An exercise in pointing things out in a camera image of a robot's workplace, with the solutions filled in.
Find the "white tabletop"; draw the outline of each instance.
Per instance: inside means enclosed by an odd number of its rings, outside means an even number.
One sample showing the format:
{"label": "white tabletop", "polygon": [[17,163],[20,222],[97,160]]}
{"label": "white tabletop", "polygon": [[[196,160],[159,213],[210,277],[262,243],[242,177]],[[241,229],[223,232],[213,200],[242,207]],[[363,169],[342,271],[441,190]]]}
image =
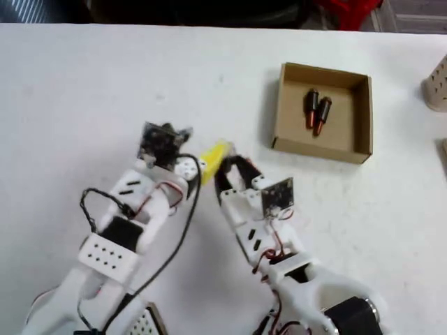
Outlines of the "white tabletop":
{"label": "white tabletop", "polygon": [[[295,178],[296,228],[335,271],[376,288],[401,334],[445,334],[447,187],[435,141],[447,114],[420,81],[447,36],[99,25],[0,25],[0,325],[18,332],[32,299],[57,285],[89,232],[82,189],[112,187],[144,121],[193,126],[185,151],[234,141],[273,179]],[[372,76],[374,154],[352,165],[272,151],[286,61]],[[102,200],[89,199],[99,216]],[[172,251],[182,213],[152,245]],[[177,259],[146,292],[170,334],[250,334],[273,297],[251,275],[203,191]]]}

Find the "yellow object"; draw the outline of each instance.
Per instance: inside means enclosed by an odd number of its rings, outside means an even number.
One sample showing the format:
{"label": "yellow object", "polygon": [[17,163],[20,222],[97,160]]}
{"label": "yellow object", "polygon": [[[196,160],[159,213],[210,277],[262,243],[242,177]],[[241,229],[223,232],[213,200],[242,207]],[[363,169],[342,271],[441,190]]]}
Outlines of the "yellow object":
{"label": "yellow object", "polygon": [[207,163],[202,173],[202,185],[205,185],[216,173],[225,157],[232,148],[232,144],[219,141],[214,147],[205,152],[200,159]]}

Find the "cylindrical object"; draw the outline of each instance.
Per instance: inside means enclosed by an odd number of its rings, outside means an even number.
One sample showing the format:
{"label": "cylindrical object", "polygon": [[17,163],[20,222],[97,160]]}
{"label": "cylindrical object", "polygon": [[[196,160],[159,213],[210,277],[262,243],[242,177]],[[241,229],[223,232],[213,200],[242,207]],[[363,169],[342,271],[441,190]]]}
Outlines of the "cylindrical object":
{"label": "cylindrical object", "polygon": [[438,112],[447,112],[447,57],[422,83],[425,103]]}
{"label": "cylindrical object", "polygon": [[318,104],[318,109],[316,111],[316,127],[314,128],[315,136],[320,135],[323,124],[325,124],[326,120],[328,119],[331,105],[332,100],[330,100],[327,96],[321,99],[320,103]]}
{"label": "cylindrical object", "polygon": [[318,107],[318,91],[311,89],[305,99],[306,127],[311,129],[314,127],[314,115]]}

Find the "white robotic arm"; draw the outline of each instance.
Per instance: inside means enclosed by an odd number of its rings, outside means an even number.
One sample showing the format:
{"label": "white robotic arm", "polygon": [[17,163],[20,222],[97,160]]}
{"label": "white robotic arm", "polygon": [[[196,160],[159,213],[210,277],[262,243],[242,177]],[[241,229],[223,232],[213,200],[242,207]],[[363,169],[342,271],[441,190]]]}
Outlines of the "white robotic arm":
{"label": "white robotic arm", "polygon": [[[228,173],[238,169],[243,189]],[[290,224],[293,180],[274,183],[241,156],[215,176],[217,195],[248,262],[278,303],[254,335],[389,335],[385,302],[366,286],[332,273],[308,254]]]}
{"label": "white robotic arm", "polygon": [[[104,334],[105,328],[111,335],[132,334],[135,325],[139,334],[162,334],[160,327],[145,327],[153,320],[151,310],[138,299],[144,288],[130,296],[130,303],[126,297],[141,256],[161,226],[194,190],[198,195],[200,170],[206,163],[179,154],[189,135],[175,132],[170,124],[147,124],[133,168],[109,193],[95,188],[83,193],[81,207],[92,233],[80,248],[77,264],[51,299],[31,315],[22,335],[53,334],[69,321],[76,322],[75,334]],[[98,225],[85,207],[90,192],[113,201]]]}

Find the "cardboard box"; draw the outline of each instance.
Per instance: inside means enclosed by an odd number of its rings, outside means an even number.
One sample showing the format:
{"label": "cardboard box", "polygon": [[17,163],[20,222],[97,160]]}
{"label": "cardboard box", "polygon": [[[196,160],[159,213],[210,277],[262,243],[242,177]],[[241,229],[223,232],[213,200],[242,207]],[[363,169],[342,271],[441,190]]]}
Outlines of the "cardboard box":
{"label": "cardboard box", "polygon": [[[306,129],[305,96],[317,89],[332,106],[318,137]],[[327,68],[286,63],[281,80],[272,148],[361,164],[372,155],[371,78]]]}

